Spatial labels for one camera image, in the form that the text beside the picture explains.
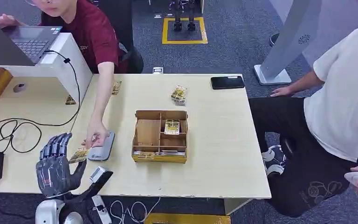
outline black phone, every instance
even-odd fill
[[[211,78],[214,90],[239,89],[245,87],[241,76],[222,76]]]

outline light wood tabletop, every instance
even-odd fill
[[[116,133],[110,158],[88,161],[82,184],[73,192],[85,191],[92,172],[102,166],[114,174],[101,195],[270,198],[246,90],[213,90],[210,78],[214,76],[218,75],[116,75],[121,89],[111,96],[103,117],[106,128]],[[96,81],[94,76],[73,126],[68,157],[86,137]],[[176,85],[188,88],[186,106],[171,101]],[[186,163],[134,162],[131,144],[136,110],[187,111]]]

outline cardboard box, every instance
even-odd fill
[[[186,111],[137,111],[137,124],[132,141],[134,161],[187,161]],[[164,134],[168,119],[179,120],[179,134]]]

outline white sneaker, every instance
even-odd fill
[[[262,153],[264,167],[269,175],[281,175],[285,170],[286,156],[280,145],[271,146],[268,151]]]

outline robotic finger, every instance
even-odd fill
[[[47,158],[50,156],[51,154],[51,150],[52,150],[52,144],[53,142],[58,138],[58,136],[54,136],[52,137],[48,143],[42,148],[41,150],[41,155],[39,157],[40,160],[42,160],[43,158]]]
[[[63,154],[63,149],[61,147],[61,142],[63,140],[66,140],[68,143],[68,140],[72,137],[72,133],[64,133],[64,134],[60,134],[53,142],[53,147],[52,147],[52,151],[50,155],[53,155],[55,157],[60,156],[61,154]]]
[[[70,138],[72,138],[72,133],[67,133],[67,135],[63,139],[61,139],[60,151],[59,151],[60,156],[67,155],[67,146],[68,146],[68,141],[70,140]]]

